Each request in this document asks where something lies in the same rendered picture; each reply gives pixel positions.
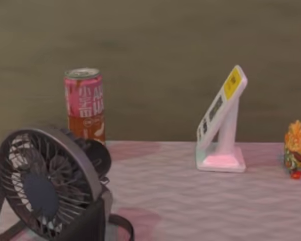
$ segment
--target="black desk fan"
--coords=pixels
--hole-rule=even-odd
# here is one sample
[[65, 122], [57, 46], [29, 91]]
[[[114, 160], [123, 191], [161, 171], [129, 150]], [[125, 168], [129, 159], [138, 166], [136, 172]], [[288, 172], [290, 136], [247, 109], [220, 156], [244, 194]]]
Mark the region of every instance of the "black desk fan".
[[106, 223], [121, 226], [133, 241], [130, 222], [110, 214], [106, 188], [111, 158], [100, 142], [68, 129], [14, 131], [0, 146], [0, 212], [7, 200], [20, 221], [0, 234], [10, 241], [28, 227], [46, 240], [104, 241]]

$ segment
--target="beverage can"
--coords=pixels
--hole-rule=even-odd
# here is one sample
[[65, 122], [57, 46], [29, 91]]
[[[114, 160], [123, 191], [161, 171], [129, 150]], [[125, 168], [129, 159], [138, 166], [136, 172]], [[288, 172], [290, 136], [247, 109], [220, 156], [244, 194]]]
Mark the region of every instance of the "beverage can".
[[65, 72], [68, 128], [78, 137], [105, 144], [102, 75], [98, 69]]

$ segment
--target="fries-shaped toy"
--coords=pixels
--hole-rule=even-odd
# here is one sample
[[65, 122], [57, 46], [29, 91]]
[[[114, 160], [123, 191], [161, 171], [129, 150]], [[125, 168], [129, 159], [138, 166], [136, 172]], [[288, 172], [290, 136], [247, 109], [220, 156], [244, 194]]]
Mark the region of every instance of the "fries-shaped toy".
[[284, 165], [293, 179], [301, 177], [301, 122], [289, 125], [284, 137]]

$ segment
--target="white display stand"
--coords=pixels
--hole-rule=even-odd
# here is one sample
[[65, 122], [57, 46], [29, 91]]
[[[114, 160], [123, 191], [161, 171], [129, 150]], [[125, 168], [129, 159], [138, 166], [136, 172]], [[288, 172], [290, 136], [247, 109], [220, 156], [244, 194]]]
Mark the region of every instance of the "white display stand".
[[[240, 66], [235, 66], [216, 95], [197, 129], [196, 166], [201, 171], [244, 172], [242, 151], [235, 146], [239, 98], [247, 85]], [[218, 135], [218, 142], [212, 140]]]

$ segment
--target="can label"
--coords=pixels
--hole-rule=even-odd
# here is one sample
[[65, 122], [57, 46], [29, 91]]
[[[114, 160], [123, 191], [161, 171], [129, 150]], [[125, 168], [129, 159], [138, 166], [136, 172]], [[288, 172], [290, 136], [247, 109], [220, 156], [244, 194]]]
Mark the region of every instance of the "can label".
[[105, 143], [102, 76], [87, 80], [65, 78], [69, 129], [77, 136]]

